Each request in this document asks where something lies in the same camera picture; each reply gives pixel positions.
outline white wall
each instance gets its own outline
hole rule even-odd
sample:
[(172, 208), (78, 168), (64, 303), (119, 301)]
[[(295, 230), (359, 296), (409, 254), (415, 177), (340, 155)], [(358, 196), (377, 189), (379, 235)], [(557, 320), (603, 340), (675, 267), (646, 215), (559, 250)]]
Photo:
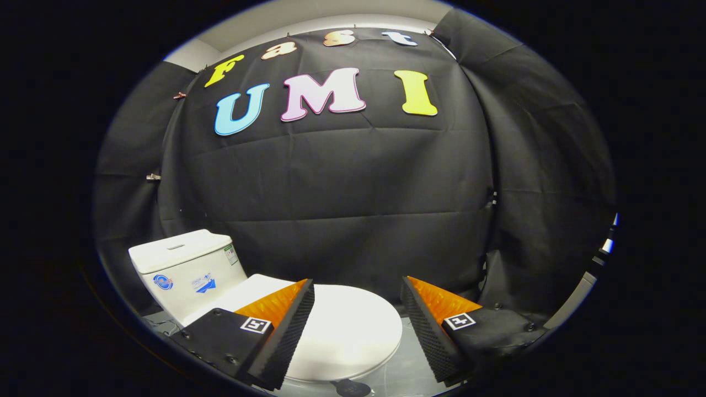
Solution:
[(430, 32), (436, 27), (435, 22), (419, 20), (414, 18), (406, 18), (403, 16), (381, 15), (381, 14), (349, 14), (339, 16), (329, 16), (325, 18), (317, 18), (305, 20), (304, 22), (287, 25), (283, 28), (277, 28), (265, 34), (253, 37), (250, 40), (240, 42), (229, 49), (226, 49), (220, 54), (220, 59), (235, 55), (237, 52), (243, 51), (250, 47), (260, 45), (271, 40), (281, 39), (290, 35), (299, 33), (311, 32), (312, 30), (331, 29), (331, 28), (353, 28), (353, 25), (358, 28), (385, 28), (407, 30), (410, 32), (424, 33), (426, 30)]
[(381, 22), (389, 22), (396, 16), (427, 20), (433, 23), (430, 27), (433, 28), (451, 8), (449, 4), (436, 0), (272, 0), (223, 20), (201, 33), (198, 39), (220, 52), (226, 52), (233, 46), (275, 29), (352, 14), (382, 15)]
[(199, 39), (193, 39), (175, 49), (164, 60), (198, 72), (204, 66), (219, 61), (220, 51)]

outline toilet seat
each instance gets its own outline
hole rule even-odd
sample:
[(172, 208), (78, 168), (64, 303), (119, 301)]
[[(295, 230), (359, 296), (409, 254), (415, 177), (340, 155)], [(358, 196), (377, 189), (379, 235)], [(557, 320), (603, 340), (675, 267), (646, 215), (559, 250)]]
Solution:
[[(185, 320), (191, 323), (213, 307), (232, 312), (291, 284), (254, 274), (211, 307)], [(346, 285), (314, 285), (315, 300), (287, 378), (303, 382), (364, 376), (384, 365), (402, 339), (402, 320), (382, 297)]]

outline blue logo sticker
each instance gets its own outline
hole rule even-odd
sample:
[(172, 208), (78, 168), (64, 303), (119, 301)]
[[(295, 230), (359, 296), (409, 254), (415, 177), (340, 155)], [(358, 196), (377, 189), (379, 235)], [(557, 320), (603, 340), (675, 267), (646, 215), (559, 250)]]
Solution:
[(172, 287), (174, 286), (174, 283), (172, 282), (171, 278), (168, 278), (165, 275), (157, 274), (153, 280), (155, 281), (155, 284), (159, 288), (162, 288), (163, 290), (171, 290)]
[(211, 288), (216, 288), (216, 280), (214, 278), (211, 278), (211, 273), (209, 273), (203, 277), (199, 277), (196, 280), (192, 281), (191, 286), (194, 290), (196, 290), (196, 292), (204, 294), (207, 290), (210, 290)]

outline ceiling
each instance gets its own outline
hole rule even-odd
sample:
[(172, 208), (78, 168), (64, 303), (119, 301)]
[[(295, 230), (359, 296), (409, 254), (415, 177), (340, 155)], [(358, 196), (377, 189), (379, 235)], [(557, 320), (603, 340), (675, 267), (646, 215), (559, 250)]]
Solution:
[(306, 20), (347, 14), (386, 14), (435, 25), (451, 8), (434, 0), (274, 0), (235, 15), (196, 38), (223, 52), (259, 35)]

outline white toilet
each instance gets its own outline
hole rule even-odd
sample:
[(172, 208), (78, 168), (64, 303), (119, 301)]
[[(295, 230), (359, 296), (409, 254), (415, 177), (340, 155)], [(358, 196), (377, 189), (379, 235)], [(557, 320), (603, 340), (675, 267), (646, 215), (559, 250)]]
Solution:
[[(129, 253), (152, 296), (182, 327), (216, 307), (235, 312), (298, 281), (261, 274), (248, 277), (231, 238), (208, 230), (138, 245)], [(314, 306), (287, 378), (305, 382), (356, 379), (395, 354), (402, 322), (389, 302), (345, 285), (315, 284), (314, 294)]]

